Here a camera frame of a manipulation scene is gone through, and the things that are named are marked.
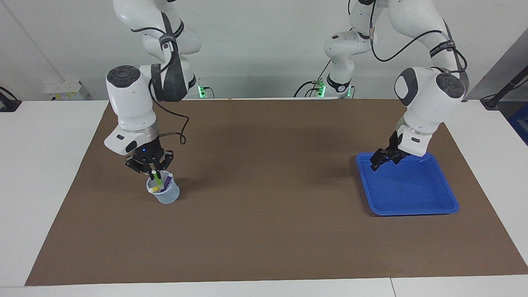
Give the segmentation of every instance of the table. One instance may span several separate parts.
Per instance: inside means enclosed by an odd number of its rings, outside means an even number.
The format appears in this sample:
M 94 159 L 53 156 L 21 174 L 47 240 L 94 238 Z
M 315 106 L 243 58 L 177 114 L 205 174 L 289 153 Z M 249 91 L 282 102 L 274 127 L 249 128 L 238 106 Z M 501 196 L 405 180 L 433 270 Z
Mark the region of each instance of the table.
M 24 102 L 0 114 L 2 296 L 526 296 L 528 275 L 22 287 L 59 211 L 107 101 Z M 525 262 L 528 147 L 500 112 L 459 106 L 446 123 Z M 25 178 L 13 178 L 24 172 Z

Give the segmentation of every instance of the robotic hand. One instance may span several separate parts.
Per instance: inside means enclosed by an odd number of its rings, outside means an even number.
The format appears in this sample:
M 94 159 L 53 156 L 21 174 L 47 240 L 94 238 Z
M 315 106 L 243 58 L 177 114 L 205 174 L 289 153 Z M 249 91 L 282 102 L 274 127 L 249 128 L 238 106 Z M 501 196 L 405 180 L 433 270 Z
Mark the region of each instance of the robotic hand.
M 432 0 L 357 0 L 351 12 L 348 32 L 338 33 L 325 42 L 332 60 L 328 84 L 338 93 L 350 85 L 354 71 L 351 56 L 372 50 L 377 38 L 374 24 L 384 8 L 389 9 L 392 26 L 399 33 L 420 41 L 428 49 L 434 67 L 405 69 L 397 78 L 394 91 L 407 111 L 398 122 L 389 146 L 371 158 L 372 170 L 383 163 L 398 164 L 409 154 L 424 156 L 433 133 L 462 101 L 469 85 L 467 61 L 458 52 L 446 22 Z M 465 62 L 462 67 L 459 56 Z
M 198 52 L 201 40 L 185 28 L 174 1 L 114 0 L 118 18 L 132 32 L 144 33 L 144 48 L 162 64 L 110 70 L 106 85 L 118 125 L 105 139 L 105 146 L 123 156 L 132 152 L 125 164 L 151 178 L 151 166 L 164 170 L 173 159 L 173 152 L 161 147 L 153 101 L 180 101 L 197 82 L 189 61 L 181 55 Z

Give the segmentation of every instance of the white robotic arm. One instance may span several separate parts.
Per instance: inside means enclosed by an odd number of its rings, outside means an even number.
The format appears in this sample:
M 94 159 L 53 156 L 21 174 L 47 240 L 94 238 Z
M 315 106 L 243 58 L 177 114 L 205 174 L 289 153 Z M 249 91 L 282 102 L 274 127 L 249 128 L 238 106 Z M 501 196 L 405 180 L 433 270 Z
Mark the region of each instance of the white robotic arm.
M 350 57 L 374 49 L 374 24 L 386 7 L 396 31 L 429 49 L 433 67 L 405 69 L 396 80 L 394 91 L 407 112 L 398 122 L 389 147 L 379 149 L 371 158 L 374 171 L 385 162 L 398 164 L 409 154 L 425 155 L 433 133 L 462 101 L 468 87 L 467 63 L 462 69 L 449 28 L 431 0 L 357 0 L 350 16 L 351 31 L 330 37 L 325 43 L 325 52 L 333 62 L 327 77 L 331 87 L 337 92 L 346 90 L 354 70 Z M 373 54 L 382 62 L 392 59 Z
M 163 150 L 159 142 L 153 101 L 180 101 L 197 82 L 189 61 L 181 55 L 198 52 L 201 40 L 185 28 L 174 1 L 114 0 L 118 18 L 133 32 L 144 34 L 145 49 L 162 63 L 119 66 L 108 73 L 106 85 L 118 125 L 105 146 L 120 155 L 132 153 L 126 165 L 149 175 L 151 165 L 163 170 L 173 158 L 173 152 Z

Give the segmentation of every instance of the blue plastic tray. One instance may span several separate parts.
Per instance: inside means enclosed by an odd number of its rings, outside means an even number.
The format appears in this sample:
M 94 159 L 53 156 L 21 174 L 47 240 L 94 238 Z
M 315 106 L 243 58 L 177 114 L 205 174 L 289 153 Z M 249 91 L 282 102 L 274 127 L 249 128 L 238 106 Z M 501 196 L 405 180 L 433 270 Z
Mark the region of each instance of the blue plastic tray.
M 441 215 L 458 211 L 458 202 L 435 157 L 408 156 L 400 164 L 386 163 L 373 172 L 373 153 L 356 162 L 369 206 L 380 216 Z

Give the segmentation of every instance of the brown table surface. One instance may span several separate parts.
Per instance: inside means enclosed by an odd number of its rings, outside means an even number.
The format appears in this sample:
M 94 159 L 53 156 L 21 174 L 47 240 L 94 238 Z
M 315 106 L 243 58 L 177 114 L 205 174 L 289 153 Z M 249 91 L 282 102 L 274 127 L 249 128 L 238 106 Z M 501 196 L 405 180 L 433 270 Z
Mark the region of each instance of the brown table surface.
M 162 139 L 178 200 L 157 202 L 104 147 L 108 107 L 26 285 L 528 274 L 443 125 L 429 152 L 460 211 L 372 213 L 355 156 L 387 146 L 397 100 L 165 106 L 191 117 L 185 146 Z M 162 132 L 179 131 L 156 113 Z

